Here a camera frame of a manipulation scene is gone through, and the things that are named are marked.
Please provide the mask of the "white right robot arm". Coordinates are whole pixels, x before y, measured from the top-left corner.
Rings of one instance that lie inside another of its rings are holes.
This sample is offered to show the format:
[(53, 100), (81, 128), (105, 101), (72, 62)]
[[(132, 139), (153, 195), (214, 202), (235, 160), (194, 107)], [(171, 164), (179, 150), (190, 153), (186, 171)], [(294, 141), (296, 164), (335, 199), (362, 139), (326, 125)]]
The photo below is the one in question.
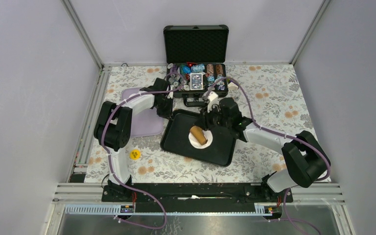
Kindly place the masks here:
[(330, 171), (330, 160), (310, 132), (302, 131), (291, 136), (260, 126), (254, 119), (244, 116), (232, 98), (210, 100), (194, 124), (203, 130), (224, 127), (236, 140), (255, 143), (282, 154), (286, 169), (262, 179), (261, 195), (266, 201), (275, 201), (287, 188), (308, 188)]

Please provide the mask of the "black baking tray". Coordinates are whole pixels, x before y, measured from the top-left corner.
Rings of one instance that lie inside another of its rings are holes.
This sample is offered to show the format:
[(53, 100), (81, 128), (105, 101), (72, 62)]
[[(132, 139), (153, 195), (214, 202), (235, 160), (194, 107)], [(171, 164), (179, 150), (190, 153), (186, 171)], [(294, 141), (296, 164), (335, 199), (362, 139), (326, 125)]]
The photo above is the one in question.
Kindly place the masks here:
[(236, 140), (224, 127), (217, 126), (211, 130), (195, 127), (198, 117), (195, 112), (174, 111), (160, 143), (162, 150), (214, 165), (229, 166)]

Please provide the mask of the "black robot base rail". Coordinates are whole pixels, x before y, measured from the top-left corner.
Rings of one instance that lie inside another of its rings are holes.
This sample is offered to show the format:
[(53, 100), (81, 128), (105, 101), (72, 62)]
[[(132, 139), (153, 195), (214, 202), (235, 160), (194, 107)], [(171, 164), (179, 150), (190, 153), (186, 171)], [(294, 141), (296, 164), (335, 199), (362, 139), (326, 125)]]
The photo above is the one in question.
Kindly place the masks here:
[(130, 189), (107, 184), (103, 202), (154, 202), (159, 200), (229, 199), (237, 203), (292, 202), (291, 191), (272, 191), (265, 184), (252, 183), (131, 183)]

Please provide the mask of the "white dough disc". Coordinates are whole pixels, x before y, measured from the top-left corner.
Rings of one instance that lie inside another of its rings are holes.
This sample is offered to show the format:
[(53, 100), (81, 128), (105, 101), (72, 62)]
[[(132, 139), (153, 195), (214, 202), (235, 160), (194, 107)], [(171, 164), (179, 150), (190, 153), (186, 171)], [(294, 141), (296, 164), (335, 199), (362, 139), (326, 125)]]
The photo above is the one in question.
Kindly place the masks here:
[(207, 140), (205, 144), (200, 144), (200, 142), (192, 133), (189, 133), (188, 135), (189, 143), (195, 149), (205, 149), (205, 148), (208, 148), (212, 144), (212, 141), (213, 141), (212, 132), (210, 130), (207, 130), (207, 131), (203, 130), (202, 133), (204, 135), (204, 138)]

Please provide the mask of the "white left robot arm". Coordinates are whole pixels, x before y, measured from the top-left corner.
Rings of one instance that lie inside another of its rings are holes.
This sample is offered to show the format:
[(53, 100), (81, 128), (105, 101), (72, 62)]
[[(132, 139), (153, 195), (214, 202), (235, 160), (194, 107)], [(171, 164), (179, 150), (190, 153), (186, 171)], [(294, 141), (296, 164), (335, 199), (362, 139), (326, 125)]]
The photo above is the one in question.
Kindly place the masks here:
[(144, 110), (157, 110), (157, 115), (167, 117), (172, 114), (173, 93), (180, 90), (169, 88), (168, 82), (157, 78), (152, 86), (141, 88), (118, 103), (105, 101), (100, 109), (94, 138), (108, 155), (109, 182), (114, 188), (114, 196), (127, 201), (132, 191), (144, 193), (131, 186), (131, 174), (127, 165), (125, 147), (131, 137), (132, 118)]

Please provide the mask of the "wooden rolling pin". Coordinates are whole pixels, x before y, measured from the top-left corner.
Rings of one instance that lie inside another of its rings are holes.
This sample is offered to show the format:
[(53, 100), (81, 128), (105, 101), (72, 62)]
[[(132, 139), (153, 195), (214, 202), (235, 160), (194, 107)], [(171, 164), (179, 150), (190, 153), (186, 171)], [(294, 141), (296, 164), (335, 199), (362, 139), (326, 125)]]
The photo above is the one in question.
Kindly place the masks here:
[(205, 145), (208, 140), (205, 137), (203, 133), (203, 129), (198, 126), (193, 126), (190, 129), (190, 133), (193, 135), (193, 137), (198, 141), (200, 145)]

